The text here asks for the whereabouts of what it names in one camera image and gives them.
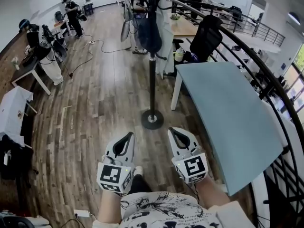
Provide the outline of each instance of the balcony railing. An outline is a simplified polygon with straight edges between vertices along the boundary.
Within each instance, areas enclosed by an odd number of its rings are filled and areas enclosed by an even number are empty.
[[[252,37],[260,38],[263,41],[267,41],[271,44],[281,46],[285,37],[275,31],[274,29],[268,27],[267,25],[257,21],[249,16],[240,13],[237,10],[231,10],[226,7],[220,7],[213,4],[185,1],[187,4],[200,4],[200,12],[206,15],[214,15],[223,21],[222,26],[233,33],[244,33]]]
[[[173,7],[172,7],[173,11],[176,11],[177,13],[185,16],[185,18],[187,18],[187,19],[191,19],[194,24],[199,24],[200,20],[203,20],[204,17],[207,15],[204,12],[205,9],[201,9],[201,11],[198,11],[198,10],[190,7],[189,5],[187,5],[184,0],[183,1],[172,0],[172,4],[173,4]],[[217,8],[217,7],[210,5],[210,7],[208,8],[208,11],[210,11],[209,14],[214,15],[215,13],[218,13],[218,11],[215,12],[215,8]],[[198,19],[192,19],[190,16],[190,12],[197,14]],[[257,36],[258,32],[263,28],[263,26],[264,25],[262,25],[262,24],[257,25],[254,29],[255,34],[253,36]],[[286,188],[285,196],[286,196],[287,202],[290,202],[290,203],[296,202],[295,219],[294,219],[293,223],[290,224],[289,227],[296,227],[298,216],[302,217],[304,214],[304,208],[303,208],[304,207],[304,181],[302,181],[302,179],[298,175],[298,167],[297,167],[297,163],[295,160],[294,148],[293,148],[293,146],[291,144],[291,140],[290,140],[291,137],[288,135],[288,132],[283,123],[283,120],[282,120],[279,112],[277,111],[276,107],[274,106],[273,102],[270,99],[269,92],[271,90],[275,89],[276,94],[281,98],[281,100],[285,104],[285,107],[290,114],[291,121],[293,122],[293,124],[295,126],[299,141],[302,146],[302,151],[304,154],[304,131],[303,131],[301,122],[293,107],[293,104],[291,103],[290,99],[288,98],[287,94],[285,93],[285,91],[282,88],[279,81],[275,78],[275,76],[268,69],[268,67],[264,64],[264,62],[260,59],[260,57],[256,54],[256,52],[254,50],[252,50],[251,48],[249,48],[242,40],[240,40],[233,33],[233,31],[234,32],[237,31],[236,26],[233,29],[229,29],[229,28],[226,28],[225,26],[220,25],[220,26],[218,26],[218,29],[222,34],[226,35],[234,43],[236,43],[239,48],[243,49],[244,52],[257,64],[259,69],[263,72],[264,76],[266,77],[265,80],[267,82],[267,86],[262,87],[262,84],[257,79],[256,75],[247,67],[245,62],[242,59],[240,59],[240,57],[228,45],[226,45],[224,42],[221,42],[222,46],[225,47],[227,49],[227,51],[236,58],[236,60],[240,63],[240,65],[250,74],[252,79],[255,81],[257,87],[259,88],[259,98],[261,100],[263,100],[263,99],[267,100],[267,102],[270,104],[272,110],[274,111],[274,114],[277,117],[277,120],[282,128],[282,131],[286,138],[287,146],[285,146],[283,148],[284,150],[280,154],[280,156],[269,166],[269,168],[267,169],[267,172],[264,171],[264,177],[265,177],[268,197],[271,197],[270,184],[269,184],[270,183],[269,171],[272,172],[271,176],[273,176],[274,185],[276,185],[278,190],[280,190],[279,184],[278,184],[278,177],[283,180],[283,183],[285,184],[285,188]],[[273,30],[271,30],[269,27],[266,27],[266,35],[262,36],[261,38],[262,39],[264,38],[264,40],[268,40],[270,38],[270,34],[273,33],[272,31]],[[274,32],[274,33],[275,33],[274,44],[281,45],[284,40],[284,37],[279,35],[277,32]],[[225,55],[223,55],[220,50],[215,49],[215,51],[223,58],[224,61],[228,61],[227,58],[225,57]],[[210,57],[214,61],[217,61],[217,59],[213,55],[210,55]],[[286,161],[286,157],[285,157],[286,153],[290,154],[291,160],[292,160],[292,165],[290,165],[290,163],[288,163]],[[272,207],[275,206],[275,205],[272,205],[271,200],[272,199],[269,198],[269,200],[264,201],[265,204],[267,204],[267,203],[269,204],[270,213],[272,213],[271,212]]]

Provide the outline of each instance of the black pole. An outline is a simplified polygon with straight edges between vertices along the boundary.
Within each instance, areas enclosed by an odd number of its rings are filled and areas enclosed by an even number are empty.
[[[157,0],[149,0],[148,19],[150,23],[156,24]],[[149,60],[149,77],[150,77],[150,109],[142,114],[142,125],[147,129],[159,129],[163,125],[163,116],[161,112],[155,109],[155,69],[156,57],[155,53],[150,53]]]

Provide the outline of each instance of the black pants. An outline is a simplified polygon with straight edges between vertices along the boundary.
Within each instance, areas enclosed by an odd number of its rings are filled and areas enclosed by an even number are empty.
[[[141,175],[136,175],[133,177],[131,189],[128,194],[137,192],[152,192],[151,188]]]
[[[191,7],[193,7],[194,9],[200,11],[200,7],[201,5],[196,5],[196,4],[191,4]],[[197,18],[197,14],[194,12],[191,12],[191,18],[196,19]]]
[[[76,31],[76,34],[78,36],[81,36],[82,35],[82,29],[81,29],[79,20],[76,17],[75,18],[69,18],[69,20],[70,20],[70,23],[72,24],[72,26],[74,27],[74,29]]]

